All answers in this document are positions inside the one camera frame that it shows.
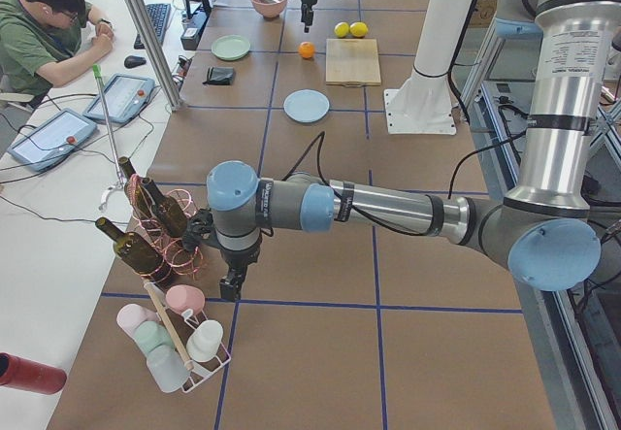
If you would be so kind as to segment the middle brown wine bottle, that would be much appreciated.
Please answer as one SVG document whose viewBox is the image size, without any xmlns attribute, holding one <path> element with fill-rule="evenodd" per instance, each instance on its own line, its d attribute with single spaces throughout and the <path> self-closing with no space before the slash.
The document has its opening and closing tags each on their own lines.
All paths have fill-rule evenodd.
<svg viewBox="0 0 621 430">
<path fill-rule="evenodd" d="M 171 238 L 180 239 L 187 228 L 187 216 L 178 201 L 164 194 L 151 178 L 141 178 L 141 186 L 150 196 L 151 211 Z"/>
</svg>

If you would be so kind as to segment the metal pole green tip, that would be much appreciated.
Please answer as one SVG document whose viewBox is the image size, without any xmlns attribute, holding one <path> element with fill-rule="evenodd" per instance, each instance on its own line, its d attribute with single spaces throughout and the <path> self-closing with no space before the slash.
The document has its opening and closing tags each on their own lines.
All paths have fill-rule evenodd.
<svg viewBox="0 0 621 430">
<path fill-rule="evenodd" d="M 96 81 L 96 85 L 98 88 L 99 100 L 100 100 L 102 113 L 104 117 L 104 123 L 107 128 L 107 134 L 108 134 L 108 138 L 109 138 L 109 142 L 111 146 L 111 152 L 113 155 L 113 164 L 114 164 L 115 173 L 116 173 L 116 183 L 109 185 L 104 190 L 102 197 L 101 197 L 99 211 L 103 213 L 108 207 L 108 201 L 109 201 L 110 196 L 114 192 L 122 191 L 124 189 L 126 179 L 125 179 L 123 171 L 120 168 L 120 165 L 118 164 L 117 147 L 116 147 L 115 138 L 114 138 L 113 126 L 110 120 L 109 110 L 108 110 L 108 106 L 107 106 L 107 102 L 105 98 L 105 87 L 103 83 L 103 77 L 101 74 L 100 66 L 98 64 L 94 64 L 92 66 L 92 71 L 93 71 L 94 79 Z"/>
</svg>

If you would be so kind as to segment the seated man green shirt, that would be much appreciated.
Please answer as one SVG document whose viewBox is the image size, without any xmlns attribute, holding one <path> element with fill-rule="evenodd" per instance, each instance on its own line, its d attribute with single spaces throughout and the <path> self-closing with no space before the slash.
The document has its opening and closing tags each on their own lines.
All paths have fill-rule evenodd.
<svg viewBox="0 0 621 430">
<path fill-rule="evenodd" d="M 113 44 L 107 15 L 85 0 L 1 1 L 1 68 L 14 93 L 31 97 L 26 108 L 89 71 Z"/>
</svg>

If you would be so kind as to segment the pink cup upper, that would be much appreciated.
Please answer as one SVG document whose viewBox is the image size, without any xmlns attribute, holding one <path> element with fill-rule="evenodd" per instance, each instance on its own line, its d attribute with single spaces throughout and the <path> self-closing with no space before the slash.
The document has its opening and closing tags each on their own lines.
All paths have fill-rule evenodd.
<svg viewBox="0 0 621 430">
<path fill-rule="evenodd" d="M 191 310 L 194 314 L 201 312 L 206 304 L 203 291 L 188 284 L 174 285 L 165 294 L 168 307 L 176 314 Z"/>
</svg>

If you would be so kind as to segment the black keyboard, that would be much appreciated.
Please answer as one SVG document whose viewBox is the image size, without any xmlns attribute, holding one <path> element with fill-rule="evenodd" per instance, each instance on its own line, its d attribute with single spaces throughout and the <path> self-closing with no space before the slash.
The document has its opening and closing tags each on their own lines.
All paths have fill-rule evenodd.
<svg viewBox="0 0 621 430">
<path fill-rule="evenodd" d="M 172 6 L 170 3 L 148 3 L 146 11 L 156 39 L 162 45 L 168 29 Z"/>
</svg>

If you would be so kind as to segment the pale pink cup left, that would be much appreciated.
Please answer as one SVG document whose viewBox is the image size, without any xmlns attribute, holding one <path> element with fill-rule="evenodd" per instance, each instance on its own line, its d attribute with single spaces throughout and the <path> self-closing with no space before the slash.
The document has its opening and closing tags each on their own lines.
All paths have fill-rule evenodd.
<svg viewBox="0 0 621 430">
<path fill-rule="evenodd" d="M 156 312 L 138 304 L 126 304 L 116 315 L 117 325 L 130 339 L 133 338 L 137 328 L 146 321 L 158 322 L 159 316 Z"/>
</svg>

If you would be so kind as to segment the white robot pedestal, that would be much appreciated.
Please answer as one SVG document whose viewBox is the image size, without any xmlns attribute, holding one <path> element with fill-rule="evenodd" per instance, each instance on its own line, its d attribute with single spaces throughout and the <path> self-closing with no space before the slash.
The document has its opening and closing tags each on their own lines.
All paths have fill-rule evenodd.
<svg viewBox="0 0 621 430">
<path fill-rule="evenodd" d="M 476 0 L 429 0 L 410 77 L 384 91 L 392 135 L 454 135 L 449 71 Z"/>
</svg>

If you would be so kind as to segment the far blue teach pendant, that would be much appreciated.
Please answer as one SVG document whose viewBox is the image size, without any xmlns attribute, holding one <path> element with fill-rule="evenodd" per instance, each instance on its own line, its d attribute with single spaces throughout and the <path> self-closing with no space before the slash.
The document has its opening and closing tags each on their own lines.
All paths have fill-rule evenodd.
<svg viewBox="0 0 621 430">
<path fill-rule="evenodd" d="M 104 93 L 110 122 L 126 124 L 148 103 L 155 88 L 153 79 L 127 74 L 115 74 L 105 83 L 102 76 L 95 77 L 95 80 L 98 95 L 88 104 L 82 115 L 98 122 L 105 121 L 101 92 Z"/>
</svg>

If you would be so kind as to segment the near blue teach pendant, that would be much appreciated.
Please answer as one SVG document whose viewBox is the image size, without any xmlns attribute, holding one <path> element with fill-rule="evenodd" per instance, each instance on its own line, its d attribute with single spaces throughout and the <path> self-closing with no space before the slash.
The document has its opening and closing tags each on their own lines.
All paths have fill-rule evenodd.
<svg viewBox="0 0 621 430">
<path fill-rule="evenodd" d="M 8 147 L 8 154 L 30 170 L 55 166 L 90 138 L 96 123 L 71 109 L 63 109 Z"/>
</svg>

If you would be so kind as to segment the light blue plate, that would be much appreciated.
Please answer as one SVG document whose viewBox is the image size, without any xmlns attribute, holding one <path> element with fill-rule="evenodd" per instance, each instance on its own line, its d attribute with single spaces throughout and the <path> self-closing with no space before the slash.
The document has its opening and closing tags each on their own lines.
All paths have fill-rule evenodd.
<svg viewBox="0 0 621 430">
<path fill-rule="evenodd" d="M 301 89 L 285 98 L 283 108 L 287 116 L 298 123 L 314 123 L 327 115 L 330 101 L 317 90 Z"/>
</svg>

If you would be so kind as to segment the yellow lemon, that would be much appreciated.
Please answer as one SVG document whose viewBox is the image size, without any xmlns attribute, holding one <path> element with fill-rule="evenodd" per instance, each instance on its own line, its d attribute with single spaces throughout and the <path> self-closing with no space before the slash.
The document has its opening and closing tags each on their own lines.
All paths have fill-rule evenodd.
<svg viewBox="0 0 621 430">
<path fill-rule="evenodd" d="M 350 25 L 345 22 L 339 22 L 334 27 L 334 34 L 337 38 L 346 38 L 350 34 Z"/>
<path fill-rule="evenodd" d="M 356 21 L 349 25 L 349 33 L 354 38 L 364 38 L 369 32 L 368 25 L 363 21 Z"/>
</svg>

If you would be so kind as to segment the orange fruit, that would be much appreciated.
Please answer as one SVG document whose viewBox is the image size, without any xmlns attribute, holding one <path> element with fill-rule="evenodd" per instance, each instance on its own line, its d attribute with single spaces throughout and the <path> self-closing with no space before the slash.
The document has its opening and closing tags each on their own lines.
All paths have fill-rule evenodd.
<svg viewBox="0 0 621 430">
<path fill-rule="evenodd" d="M 302 42 L 298 46 L 298 54 L 303 59 L 312 59 L 314 57 L 314 54 L 315 54 L 315 46 L 314 46 L 314 44 L 311 43 L 311 42 Z"/>
</svg>

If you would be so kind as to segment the pink bowl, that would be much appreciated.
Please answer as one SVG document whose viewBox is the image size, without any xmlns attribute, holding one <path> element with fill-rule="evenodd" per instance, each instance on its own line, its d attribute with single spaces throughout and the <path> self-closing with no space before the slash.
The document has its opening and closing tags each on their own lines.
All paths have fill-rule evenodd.
<svg viewBox="0 0 621 430">
<path fill-rule="evenodd" d="M 265 18 L 278 17 L 287 7 L 288 0 L 250 0 L 257 13 Z"/>
</svg>

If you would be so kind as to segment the left yellow lemon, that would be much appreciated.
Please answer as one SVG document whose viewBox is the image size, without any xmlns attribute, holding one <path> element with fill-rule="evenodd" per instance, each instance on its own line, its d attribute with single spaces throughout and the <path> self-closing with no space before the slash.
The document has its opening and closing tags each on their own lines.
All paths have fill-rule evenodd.
<svg viewBox="0 0 621 430">
<path fill-rule="evenodd" d="M 334 27 L 334 34 L 337 38 L 346 38 L 350 34 L 350 25 L 345 22 L 339 22 Z"/>
</svg>

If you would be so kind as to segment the red cylinder bottle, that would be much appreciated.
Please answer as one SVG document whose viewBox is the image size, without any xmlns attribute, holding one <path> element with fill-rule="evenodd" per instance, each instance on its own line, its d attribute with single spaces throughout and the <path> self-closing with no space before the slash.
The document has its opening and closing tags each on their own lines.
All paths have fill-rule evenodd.
<svg viewBox="0 0 621 430">
<path fill-rule="evenodd" d="M 52 395 L 67 380 L 64 370 L 6 352 L 1 353 L 1 385 L 9 388 Z"/>
</svg>

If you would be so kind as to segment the aluminium frame post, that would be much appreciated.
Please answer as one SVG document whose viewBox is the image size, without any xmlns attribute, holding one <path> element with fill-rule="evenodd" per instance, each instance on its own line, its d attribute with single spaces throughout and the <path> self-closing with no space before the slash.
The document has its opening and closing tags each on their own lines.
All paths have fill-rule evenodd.
<svg viewBox="0 0 621 430">
<path fill-rule="evenodd" d="M 182 100 L 177 84 L 173 80 L 173 75 L 169 71 L 163 49 L 157 40 L 151 20 L 147 14 L 144 0 L 124 0 L 129 10 L 132 21 L 137 32 L 141 36 L 147 51 L 147 56 L 151 66 L 159 81 L 161 90 L 164 92 L 168 105 L 172 112 L 178 111 L 182 107 Z"/>
</svg>

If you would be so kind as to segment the back brown wine bottle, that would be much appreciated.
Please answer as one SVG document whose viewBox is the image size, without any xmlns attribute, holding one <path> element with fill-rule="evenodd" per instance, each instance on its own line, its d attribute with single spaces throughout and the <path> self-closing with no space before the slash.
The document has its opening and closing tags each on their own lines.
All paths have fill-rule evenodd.
<svg viewBox="0 0 621 430">
<path fill-rule="evenodd" d="M 117 161 L 121 172 L 126 178 L 124 192 L 138 218 L 147 217 L 148 205 L 141 190 L 141 178 L 135 171 L 129 157 L 121 156 Z"/>
</svg>

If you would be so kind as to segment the right yellow lemon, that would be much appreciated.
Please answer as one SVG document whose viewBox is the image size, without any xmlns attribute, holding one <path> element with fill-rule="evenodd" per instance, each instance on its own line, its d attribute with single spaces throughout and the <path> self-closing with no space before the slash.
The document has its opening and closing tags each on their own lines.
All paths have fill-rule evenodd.
<svg viewBox="0 0 621 430">
<path fill-rule="evenodd" d="M 364 38 L 369 32 L 368 25 L 363 21 L 356 21 L 349 25 L 349 33 L 354 38 Z"/>
</svg>

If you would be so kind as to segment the black folded cloth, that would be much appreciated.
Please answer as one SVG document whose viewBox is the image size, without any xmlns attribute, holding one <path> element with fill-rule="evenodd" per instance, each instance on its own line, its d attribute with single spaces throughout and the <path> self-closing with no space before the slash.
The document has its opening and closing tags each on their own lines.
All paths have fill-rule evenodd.
<svg viewBox="0 0 621 430">
<path fill-rule="evenodd" d="M 207 69 L 203 85 L 231 85 L 236 77 L 236 71 L 231 67 L 212 66 Z"/>
</svg>

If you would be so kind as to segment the green plate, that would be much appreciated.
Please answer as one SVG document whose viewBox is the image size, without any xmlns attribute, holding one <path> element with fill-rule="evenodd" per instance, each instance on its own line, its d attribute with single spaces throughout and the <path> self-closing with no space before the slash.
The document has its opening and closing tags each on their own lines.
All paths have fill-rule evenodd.
<svg viewBox="0 0 621 430">
<path fill-rule="evenodd" d="M 212 54 L 220 60 L 235 61 L 245 57 L 251 48 L 250 40 L 241 35 L 226 35 L 216 39 L 211 46 Z"/>
</svg>

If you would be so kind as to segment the black computer mouse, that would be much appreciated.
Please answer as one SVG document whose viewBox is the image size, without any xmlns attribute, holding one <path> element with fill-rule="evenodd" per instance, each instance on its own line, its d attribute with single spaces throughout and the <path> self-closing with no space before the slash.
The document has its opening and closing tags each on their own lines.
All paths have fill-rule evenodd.
<svg viewBox="0 0 621 430">
<path fill-rule="evenodd" d="M 147 60 L 139 55 L 128 55 L 123 61 L 123 65 L 126 69 L 134 69 L 139 66 L 143 66 L 147 63 Z"/>
</svg>

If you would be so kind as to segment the light blue cup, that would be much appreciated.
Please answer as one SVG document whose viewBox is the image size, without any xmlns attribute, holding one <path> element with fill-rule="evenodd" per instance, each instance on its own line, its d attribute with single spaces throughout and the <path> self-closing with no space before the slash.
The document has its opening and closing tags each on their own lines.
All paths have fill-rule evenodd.
<svg viewBox="0 0 621 430">
<path fill-rule="evenodd" d="M 158 346 L 147 355 L 147 368 L 164 393 L 179 390 L 190 377 L 180 355 L 168 345 Z"/>
</svg>

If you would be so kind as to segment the mint green cup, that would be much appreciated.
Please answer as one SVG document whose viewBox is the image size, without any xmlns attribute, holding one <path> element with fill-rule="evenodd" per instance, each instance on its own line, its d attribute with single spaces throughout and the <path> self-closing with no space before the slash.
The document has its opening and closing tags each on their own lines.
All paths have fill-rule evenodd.
<svg viewBox="0 0 621 430">
<path fill-rule="evenodd" d="M 151 320 L 141 323 L 135 329 L 132 339 L 144 356 L 148 356 L 159 346 L 175 347 L 167 329 L 162 324 Z"/>
</svg>

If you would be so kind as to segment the blue teach pendant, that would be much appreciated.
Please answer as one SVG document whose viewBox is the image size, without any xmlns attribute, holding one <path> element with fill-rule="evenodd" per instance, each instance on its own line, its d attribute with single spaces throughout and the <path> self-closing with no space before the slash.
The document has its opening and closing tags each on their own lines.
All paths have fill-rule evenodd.
<svg viewBox="0 0 621 430">
<path fill-rule="evenodd" d="M 110 122 L 126 124 L 148 103 L 155 88 L 153 79 L 127 74 L 115 74 L 105 83 L 102 76 L 95 77 L 95 80 L 98 95 L 88 104 L 82 115 L 98 122 L 105 121 L 101 92 L 104 93 Z"/>
<path fill-rule="evenodd" d="M 96 123 L 71 109 L 63 109 L 8 147 L 8 154 L 30 170 L 55 166 L 90 138 Z"/>
</svg>

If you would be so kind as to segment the wooden cutting board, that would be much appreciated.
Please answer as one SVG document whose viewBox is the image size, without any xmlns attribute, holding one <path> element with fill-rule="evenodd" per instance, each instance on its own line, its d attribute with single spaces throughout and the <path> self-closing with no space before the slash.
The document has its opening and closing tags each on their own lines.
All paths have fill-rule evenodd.
<svg viewBox="0 0 621 430">
<path fill-rule="evenodd" d="M 381 85 L 376 39 L 327 39 L 325 82 L 333 85 Z"/>
</svg>

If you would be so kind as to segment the white cup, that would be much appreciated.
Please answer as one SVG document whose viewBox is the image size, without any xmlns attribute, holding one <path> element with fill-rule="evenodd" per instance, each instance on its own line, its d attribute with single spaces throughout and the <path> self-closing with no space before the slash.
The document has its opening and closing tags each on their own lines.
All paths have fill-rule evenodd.
<svg viewBox="0 0 621 430">
<path fill-rule="evenodd" d="M 196 362 L 208 362 L 216 357 L 222 337 L 223 327 L 218 321 L 203 321 L 188 338 L 187 352 Z"/>
</svg>

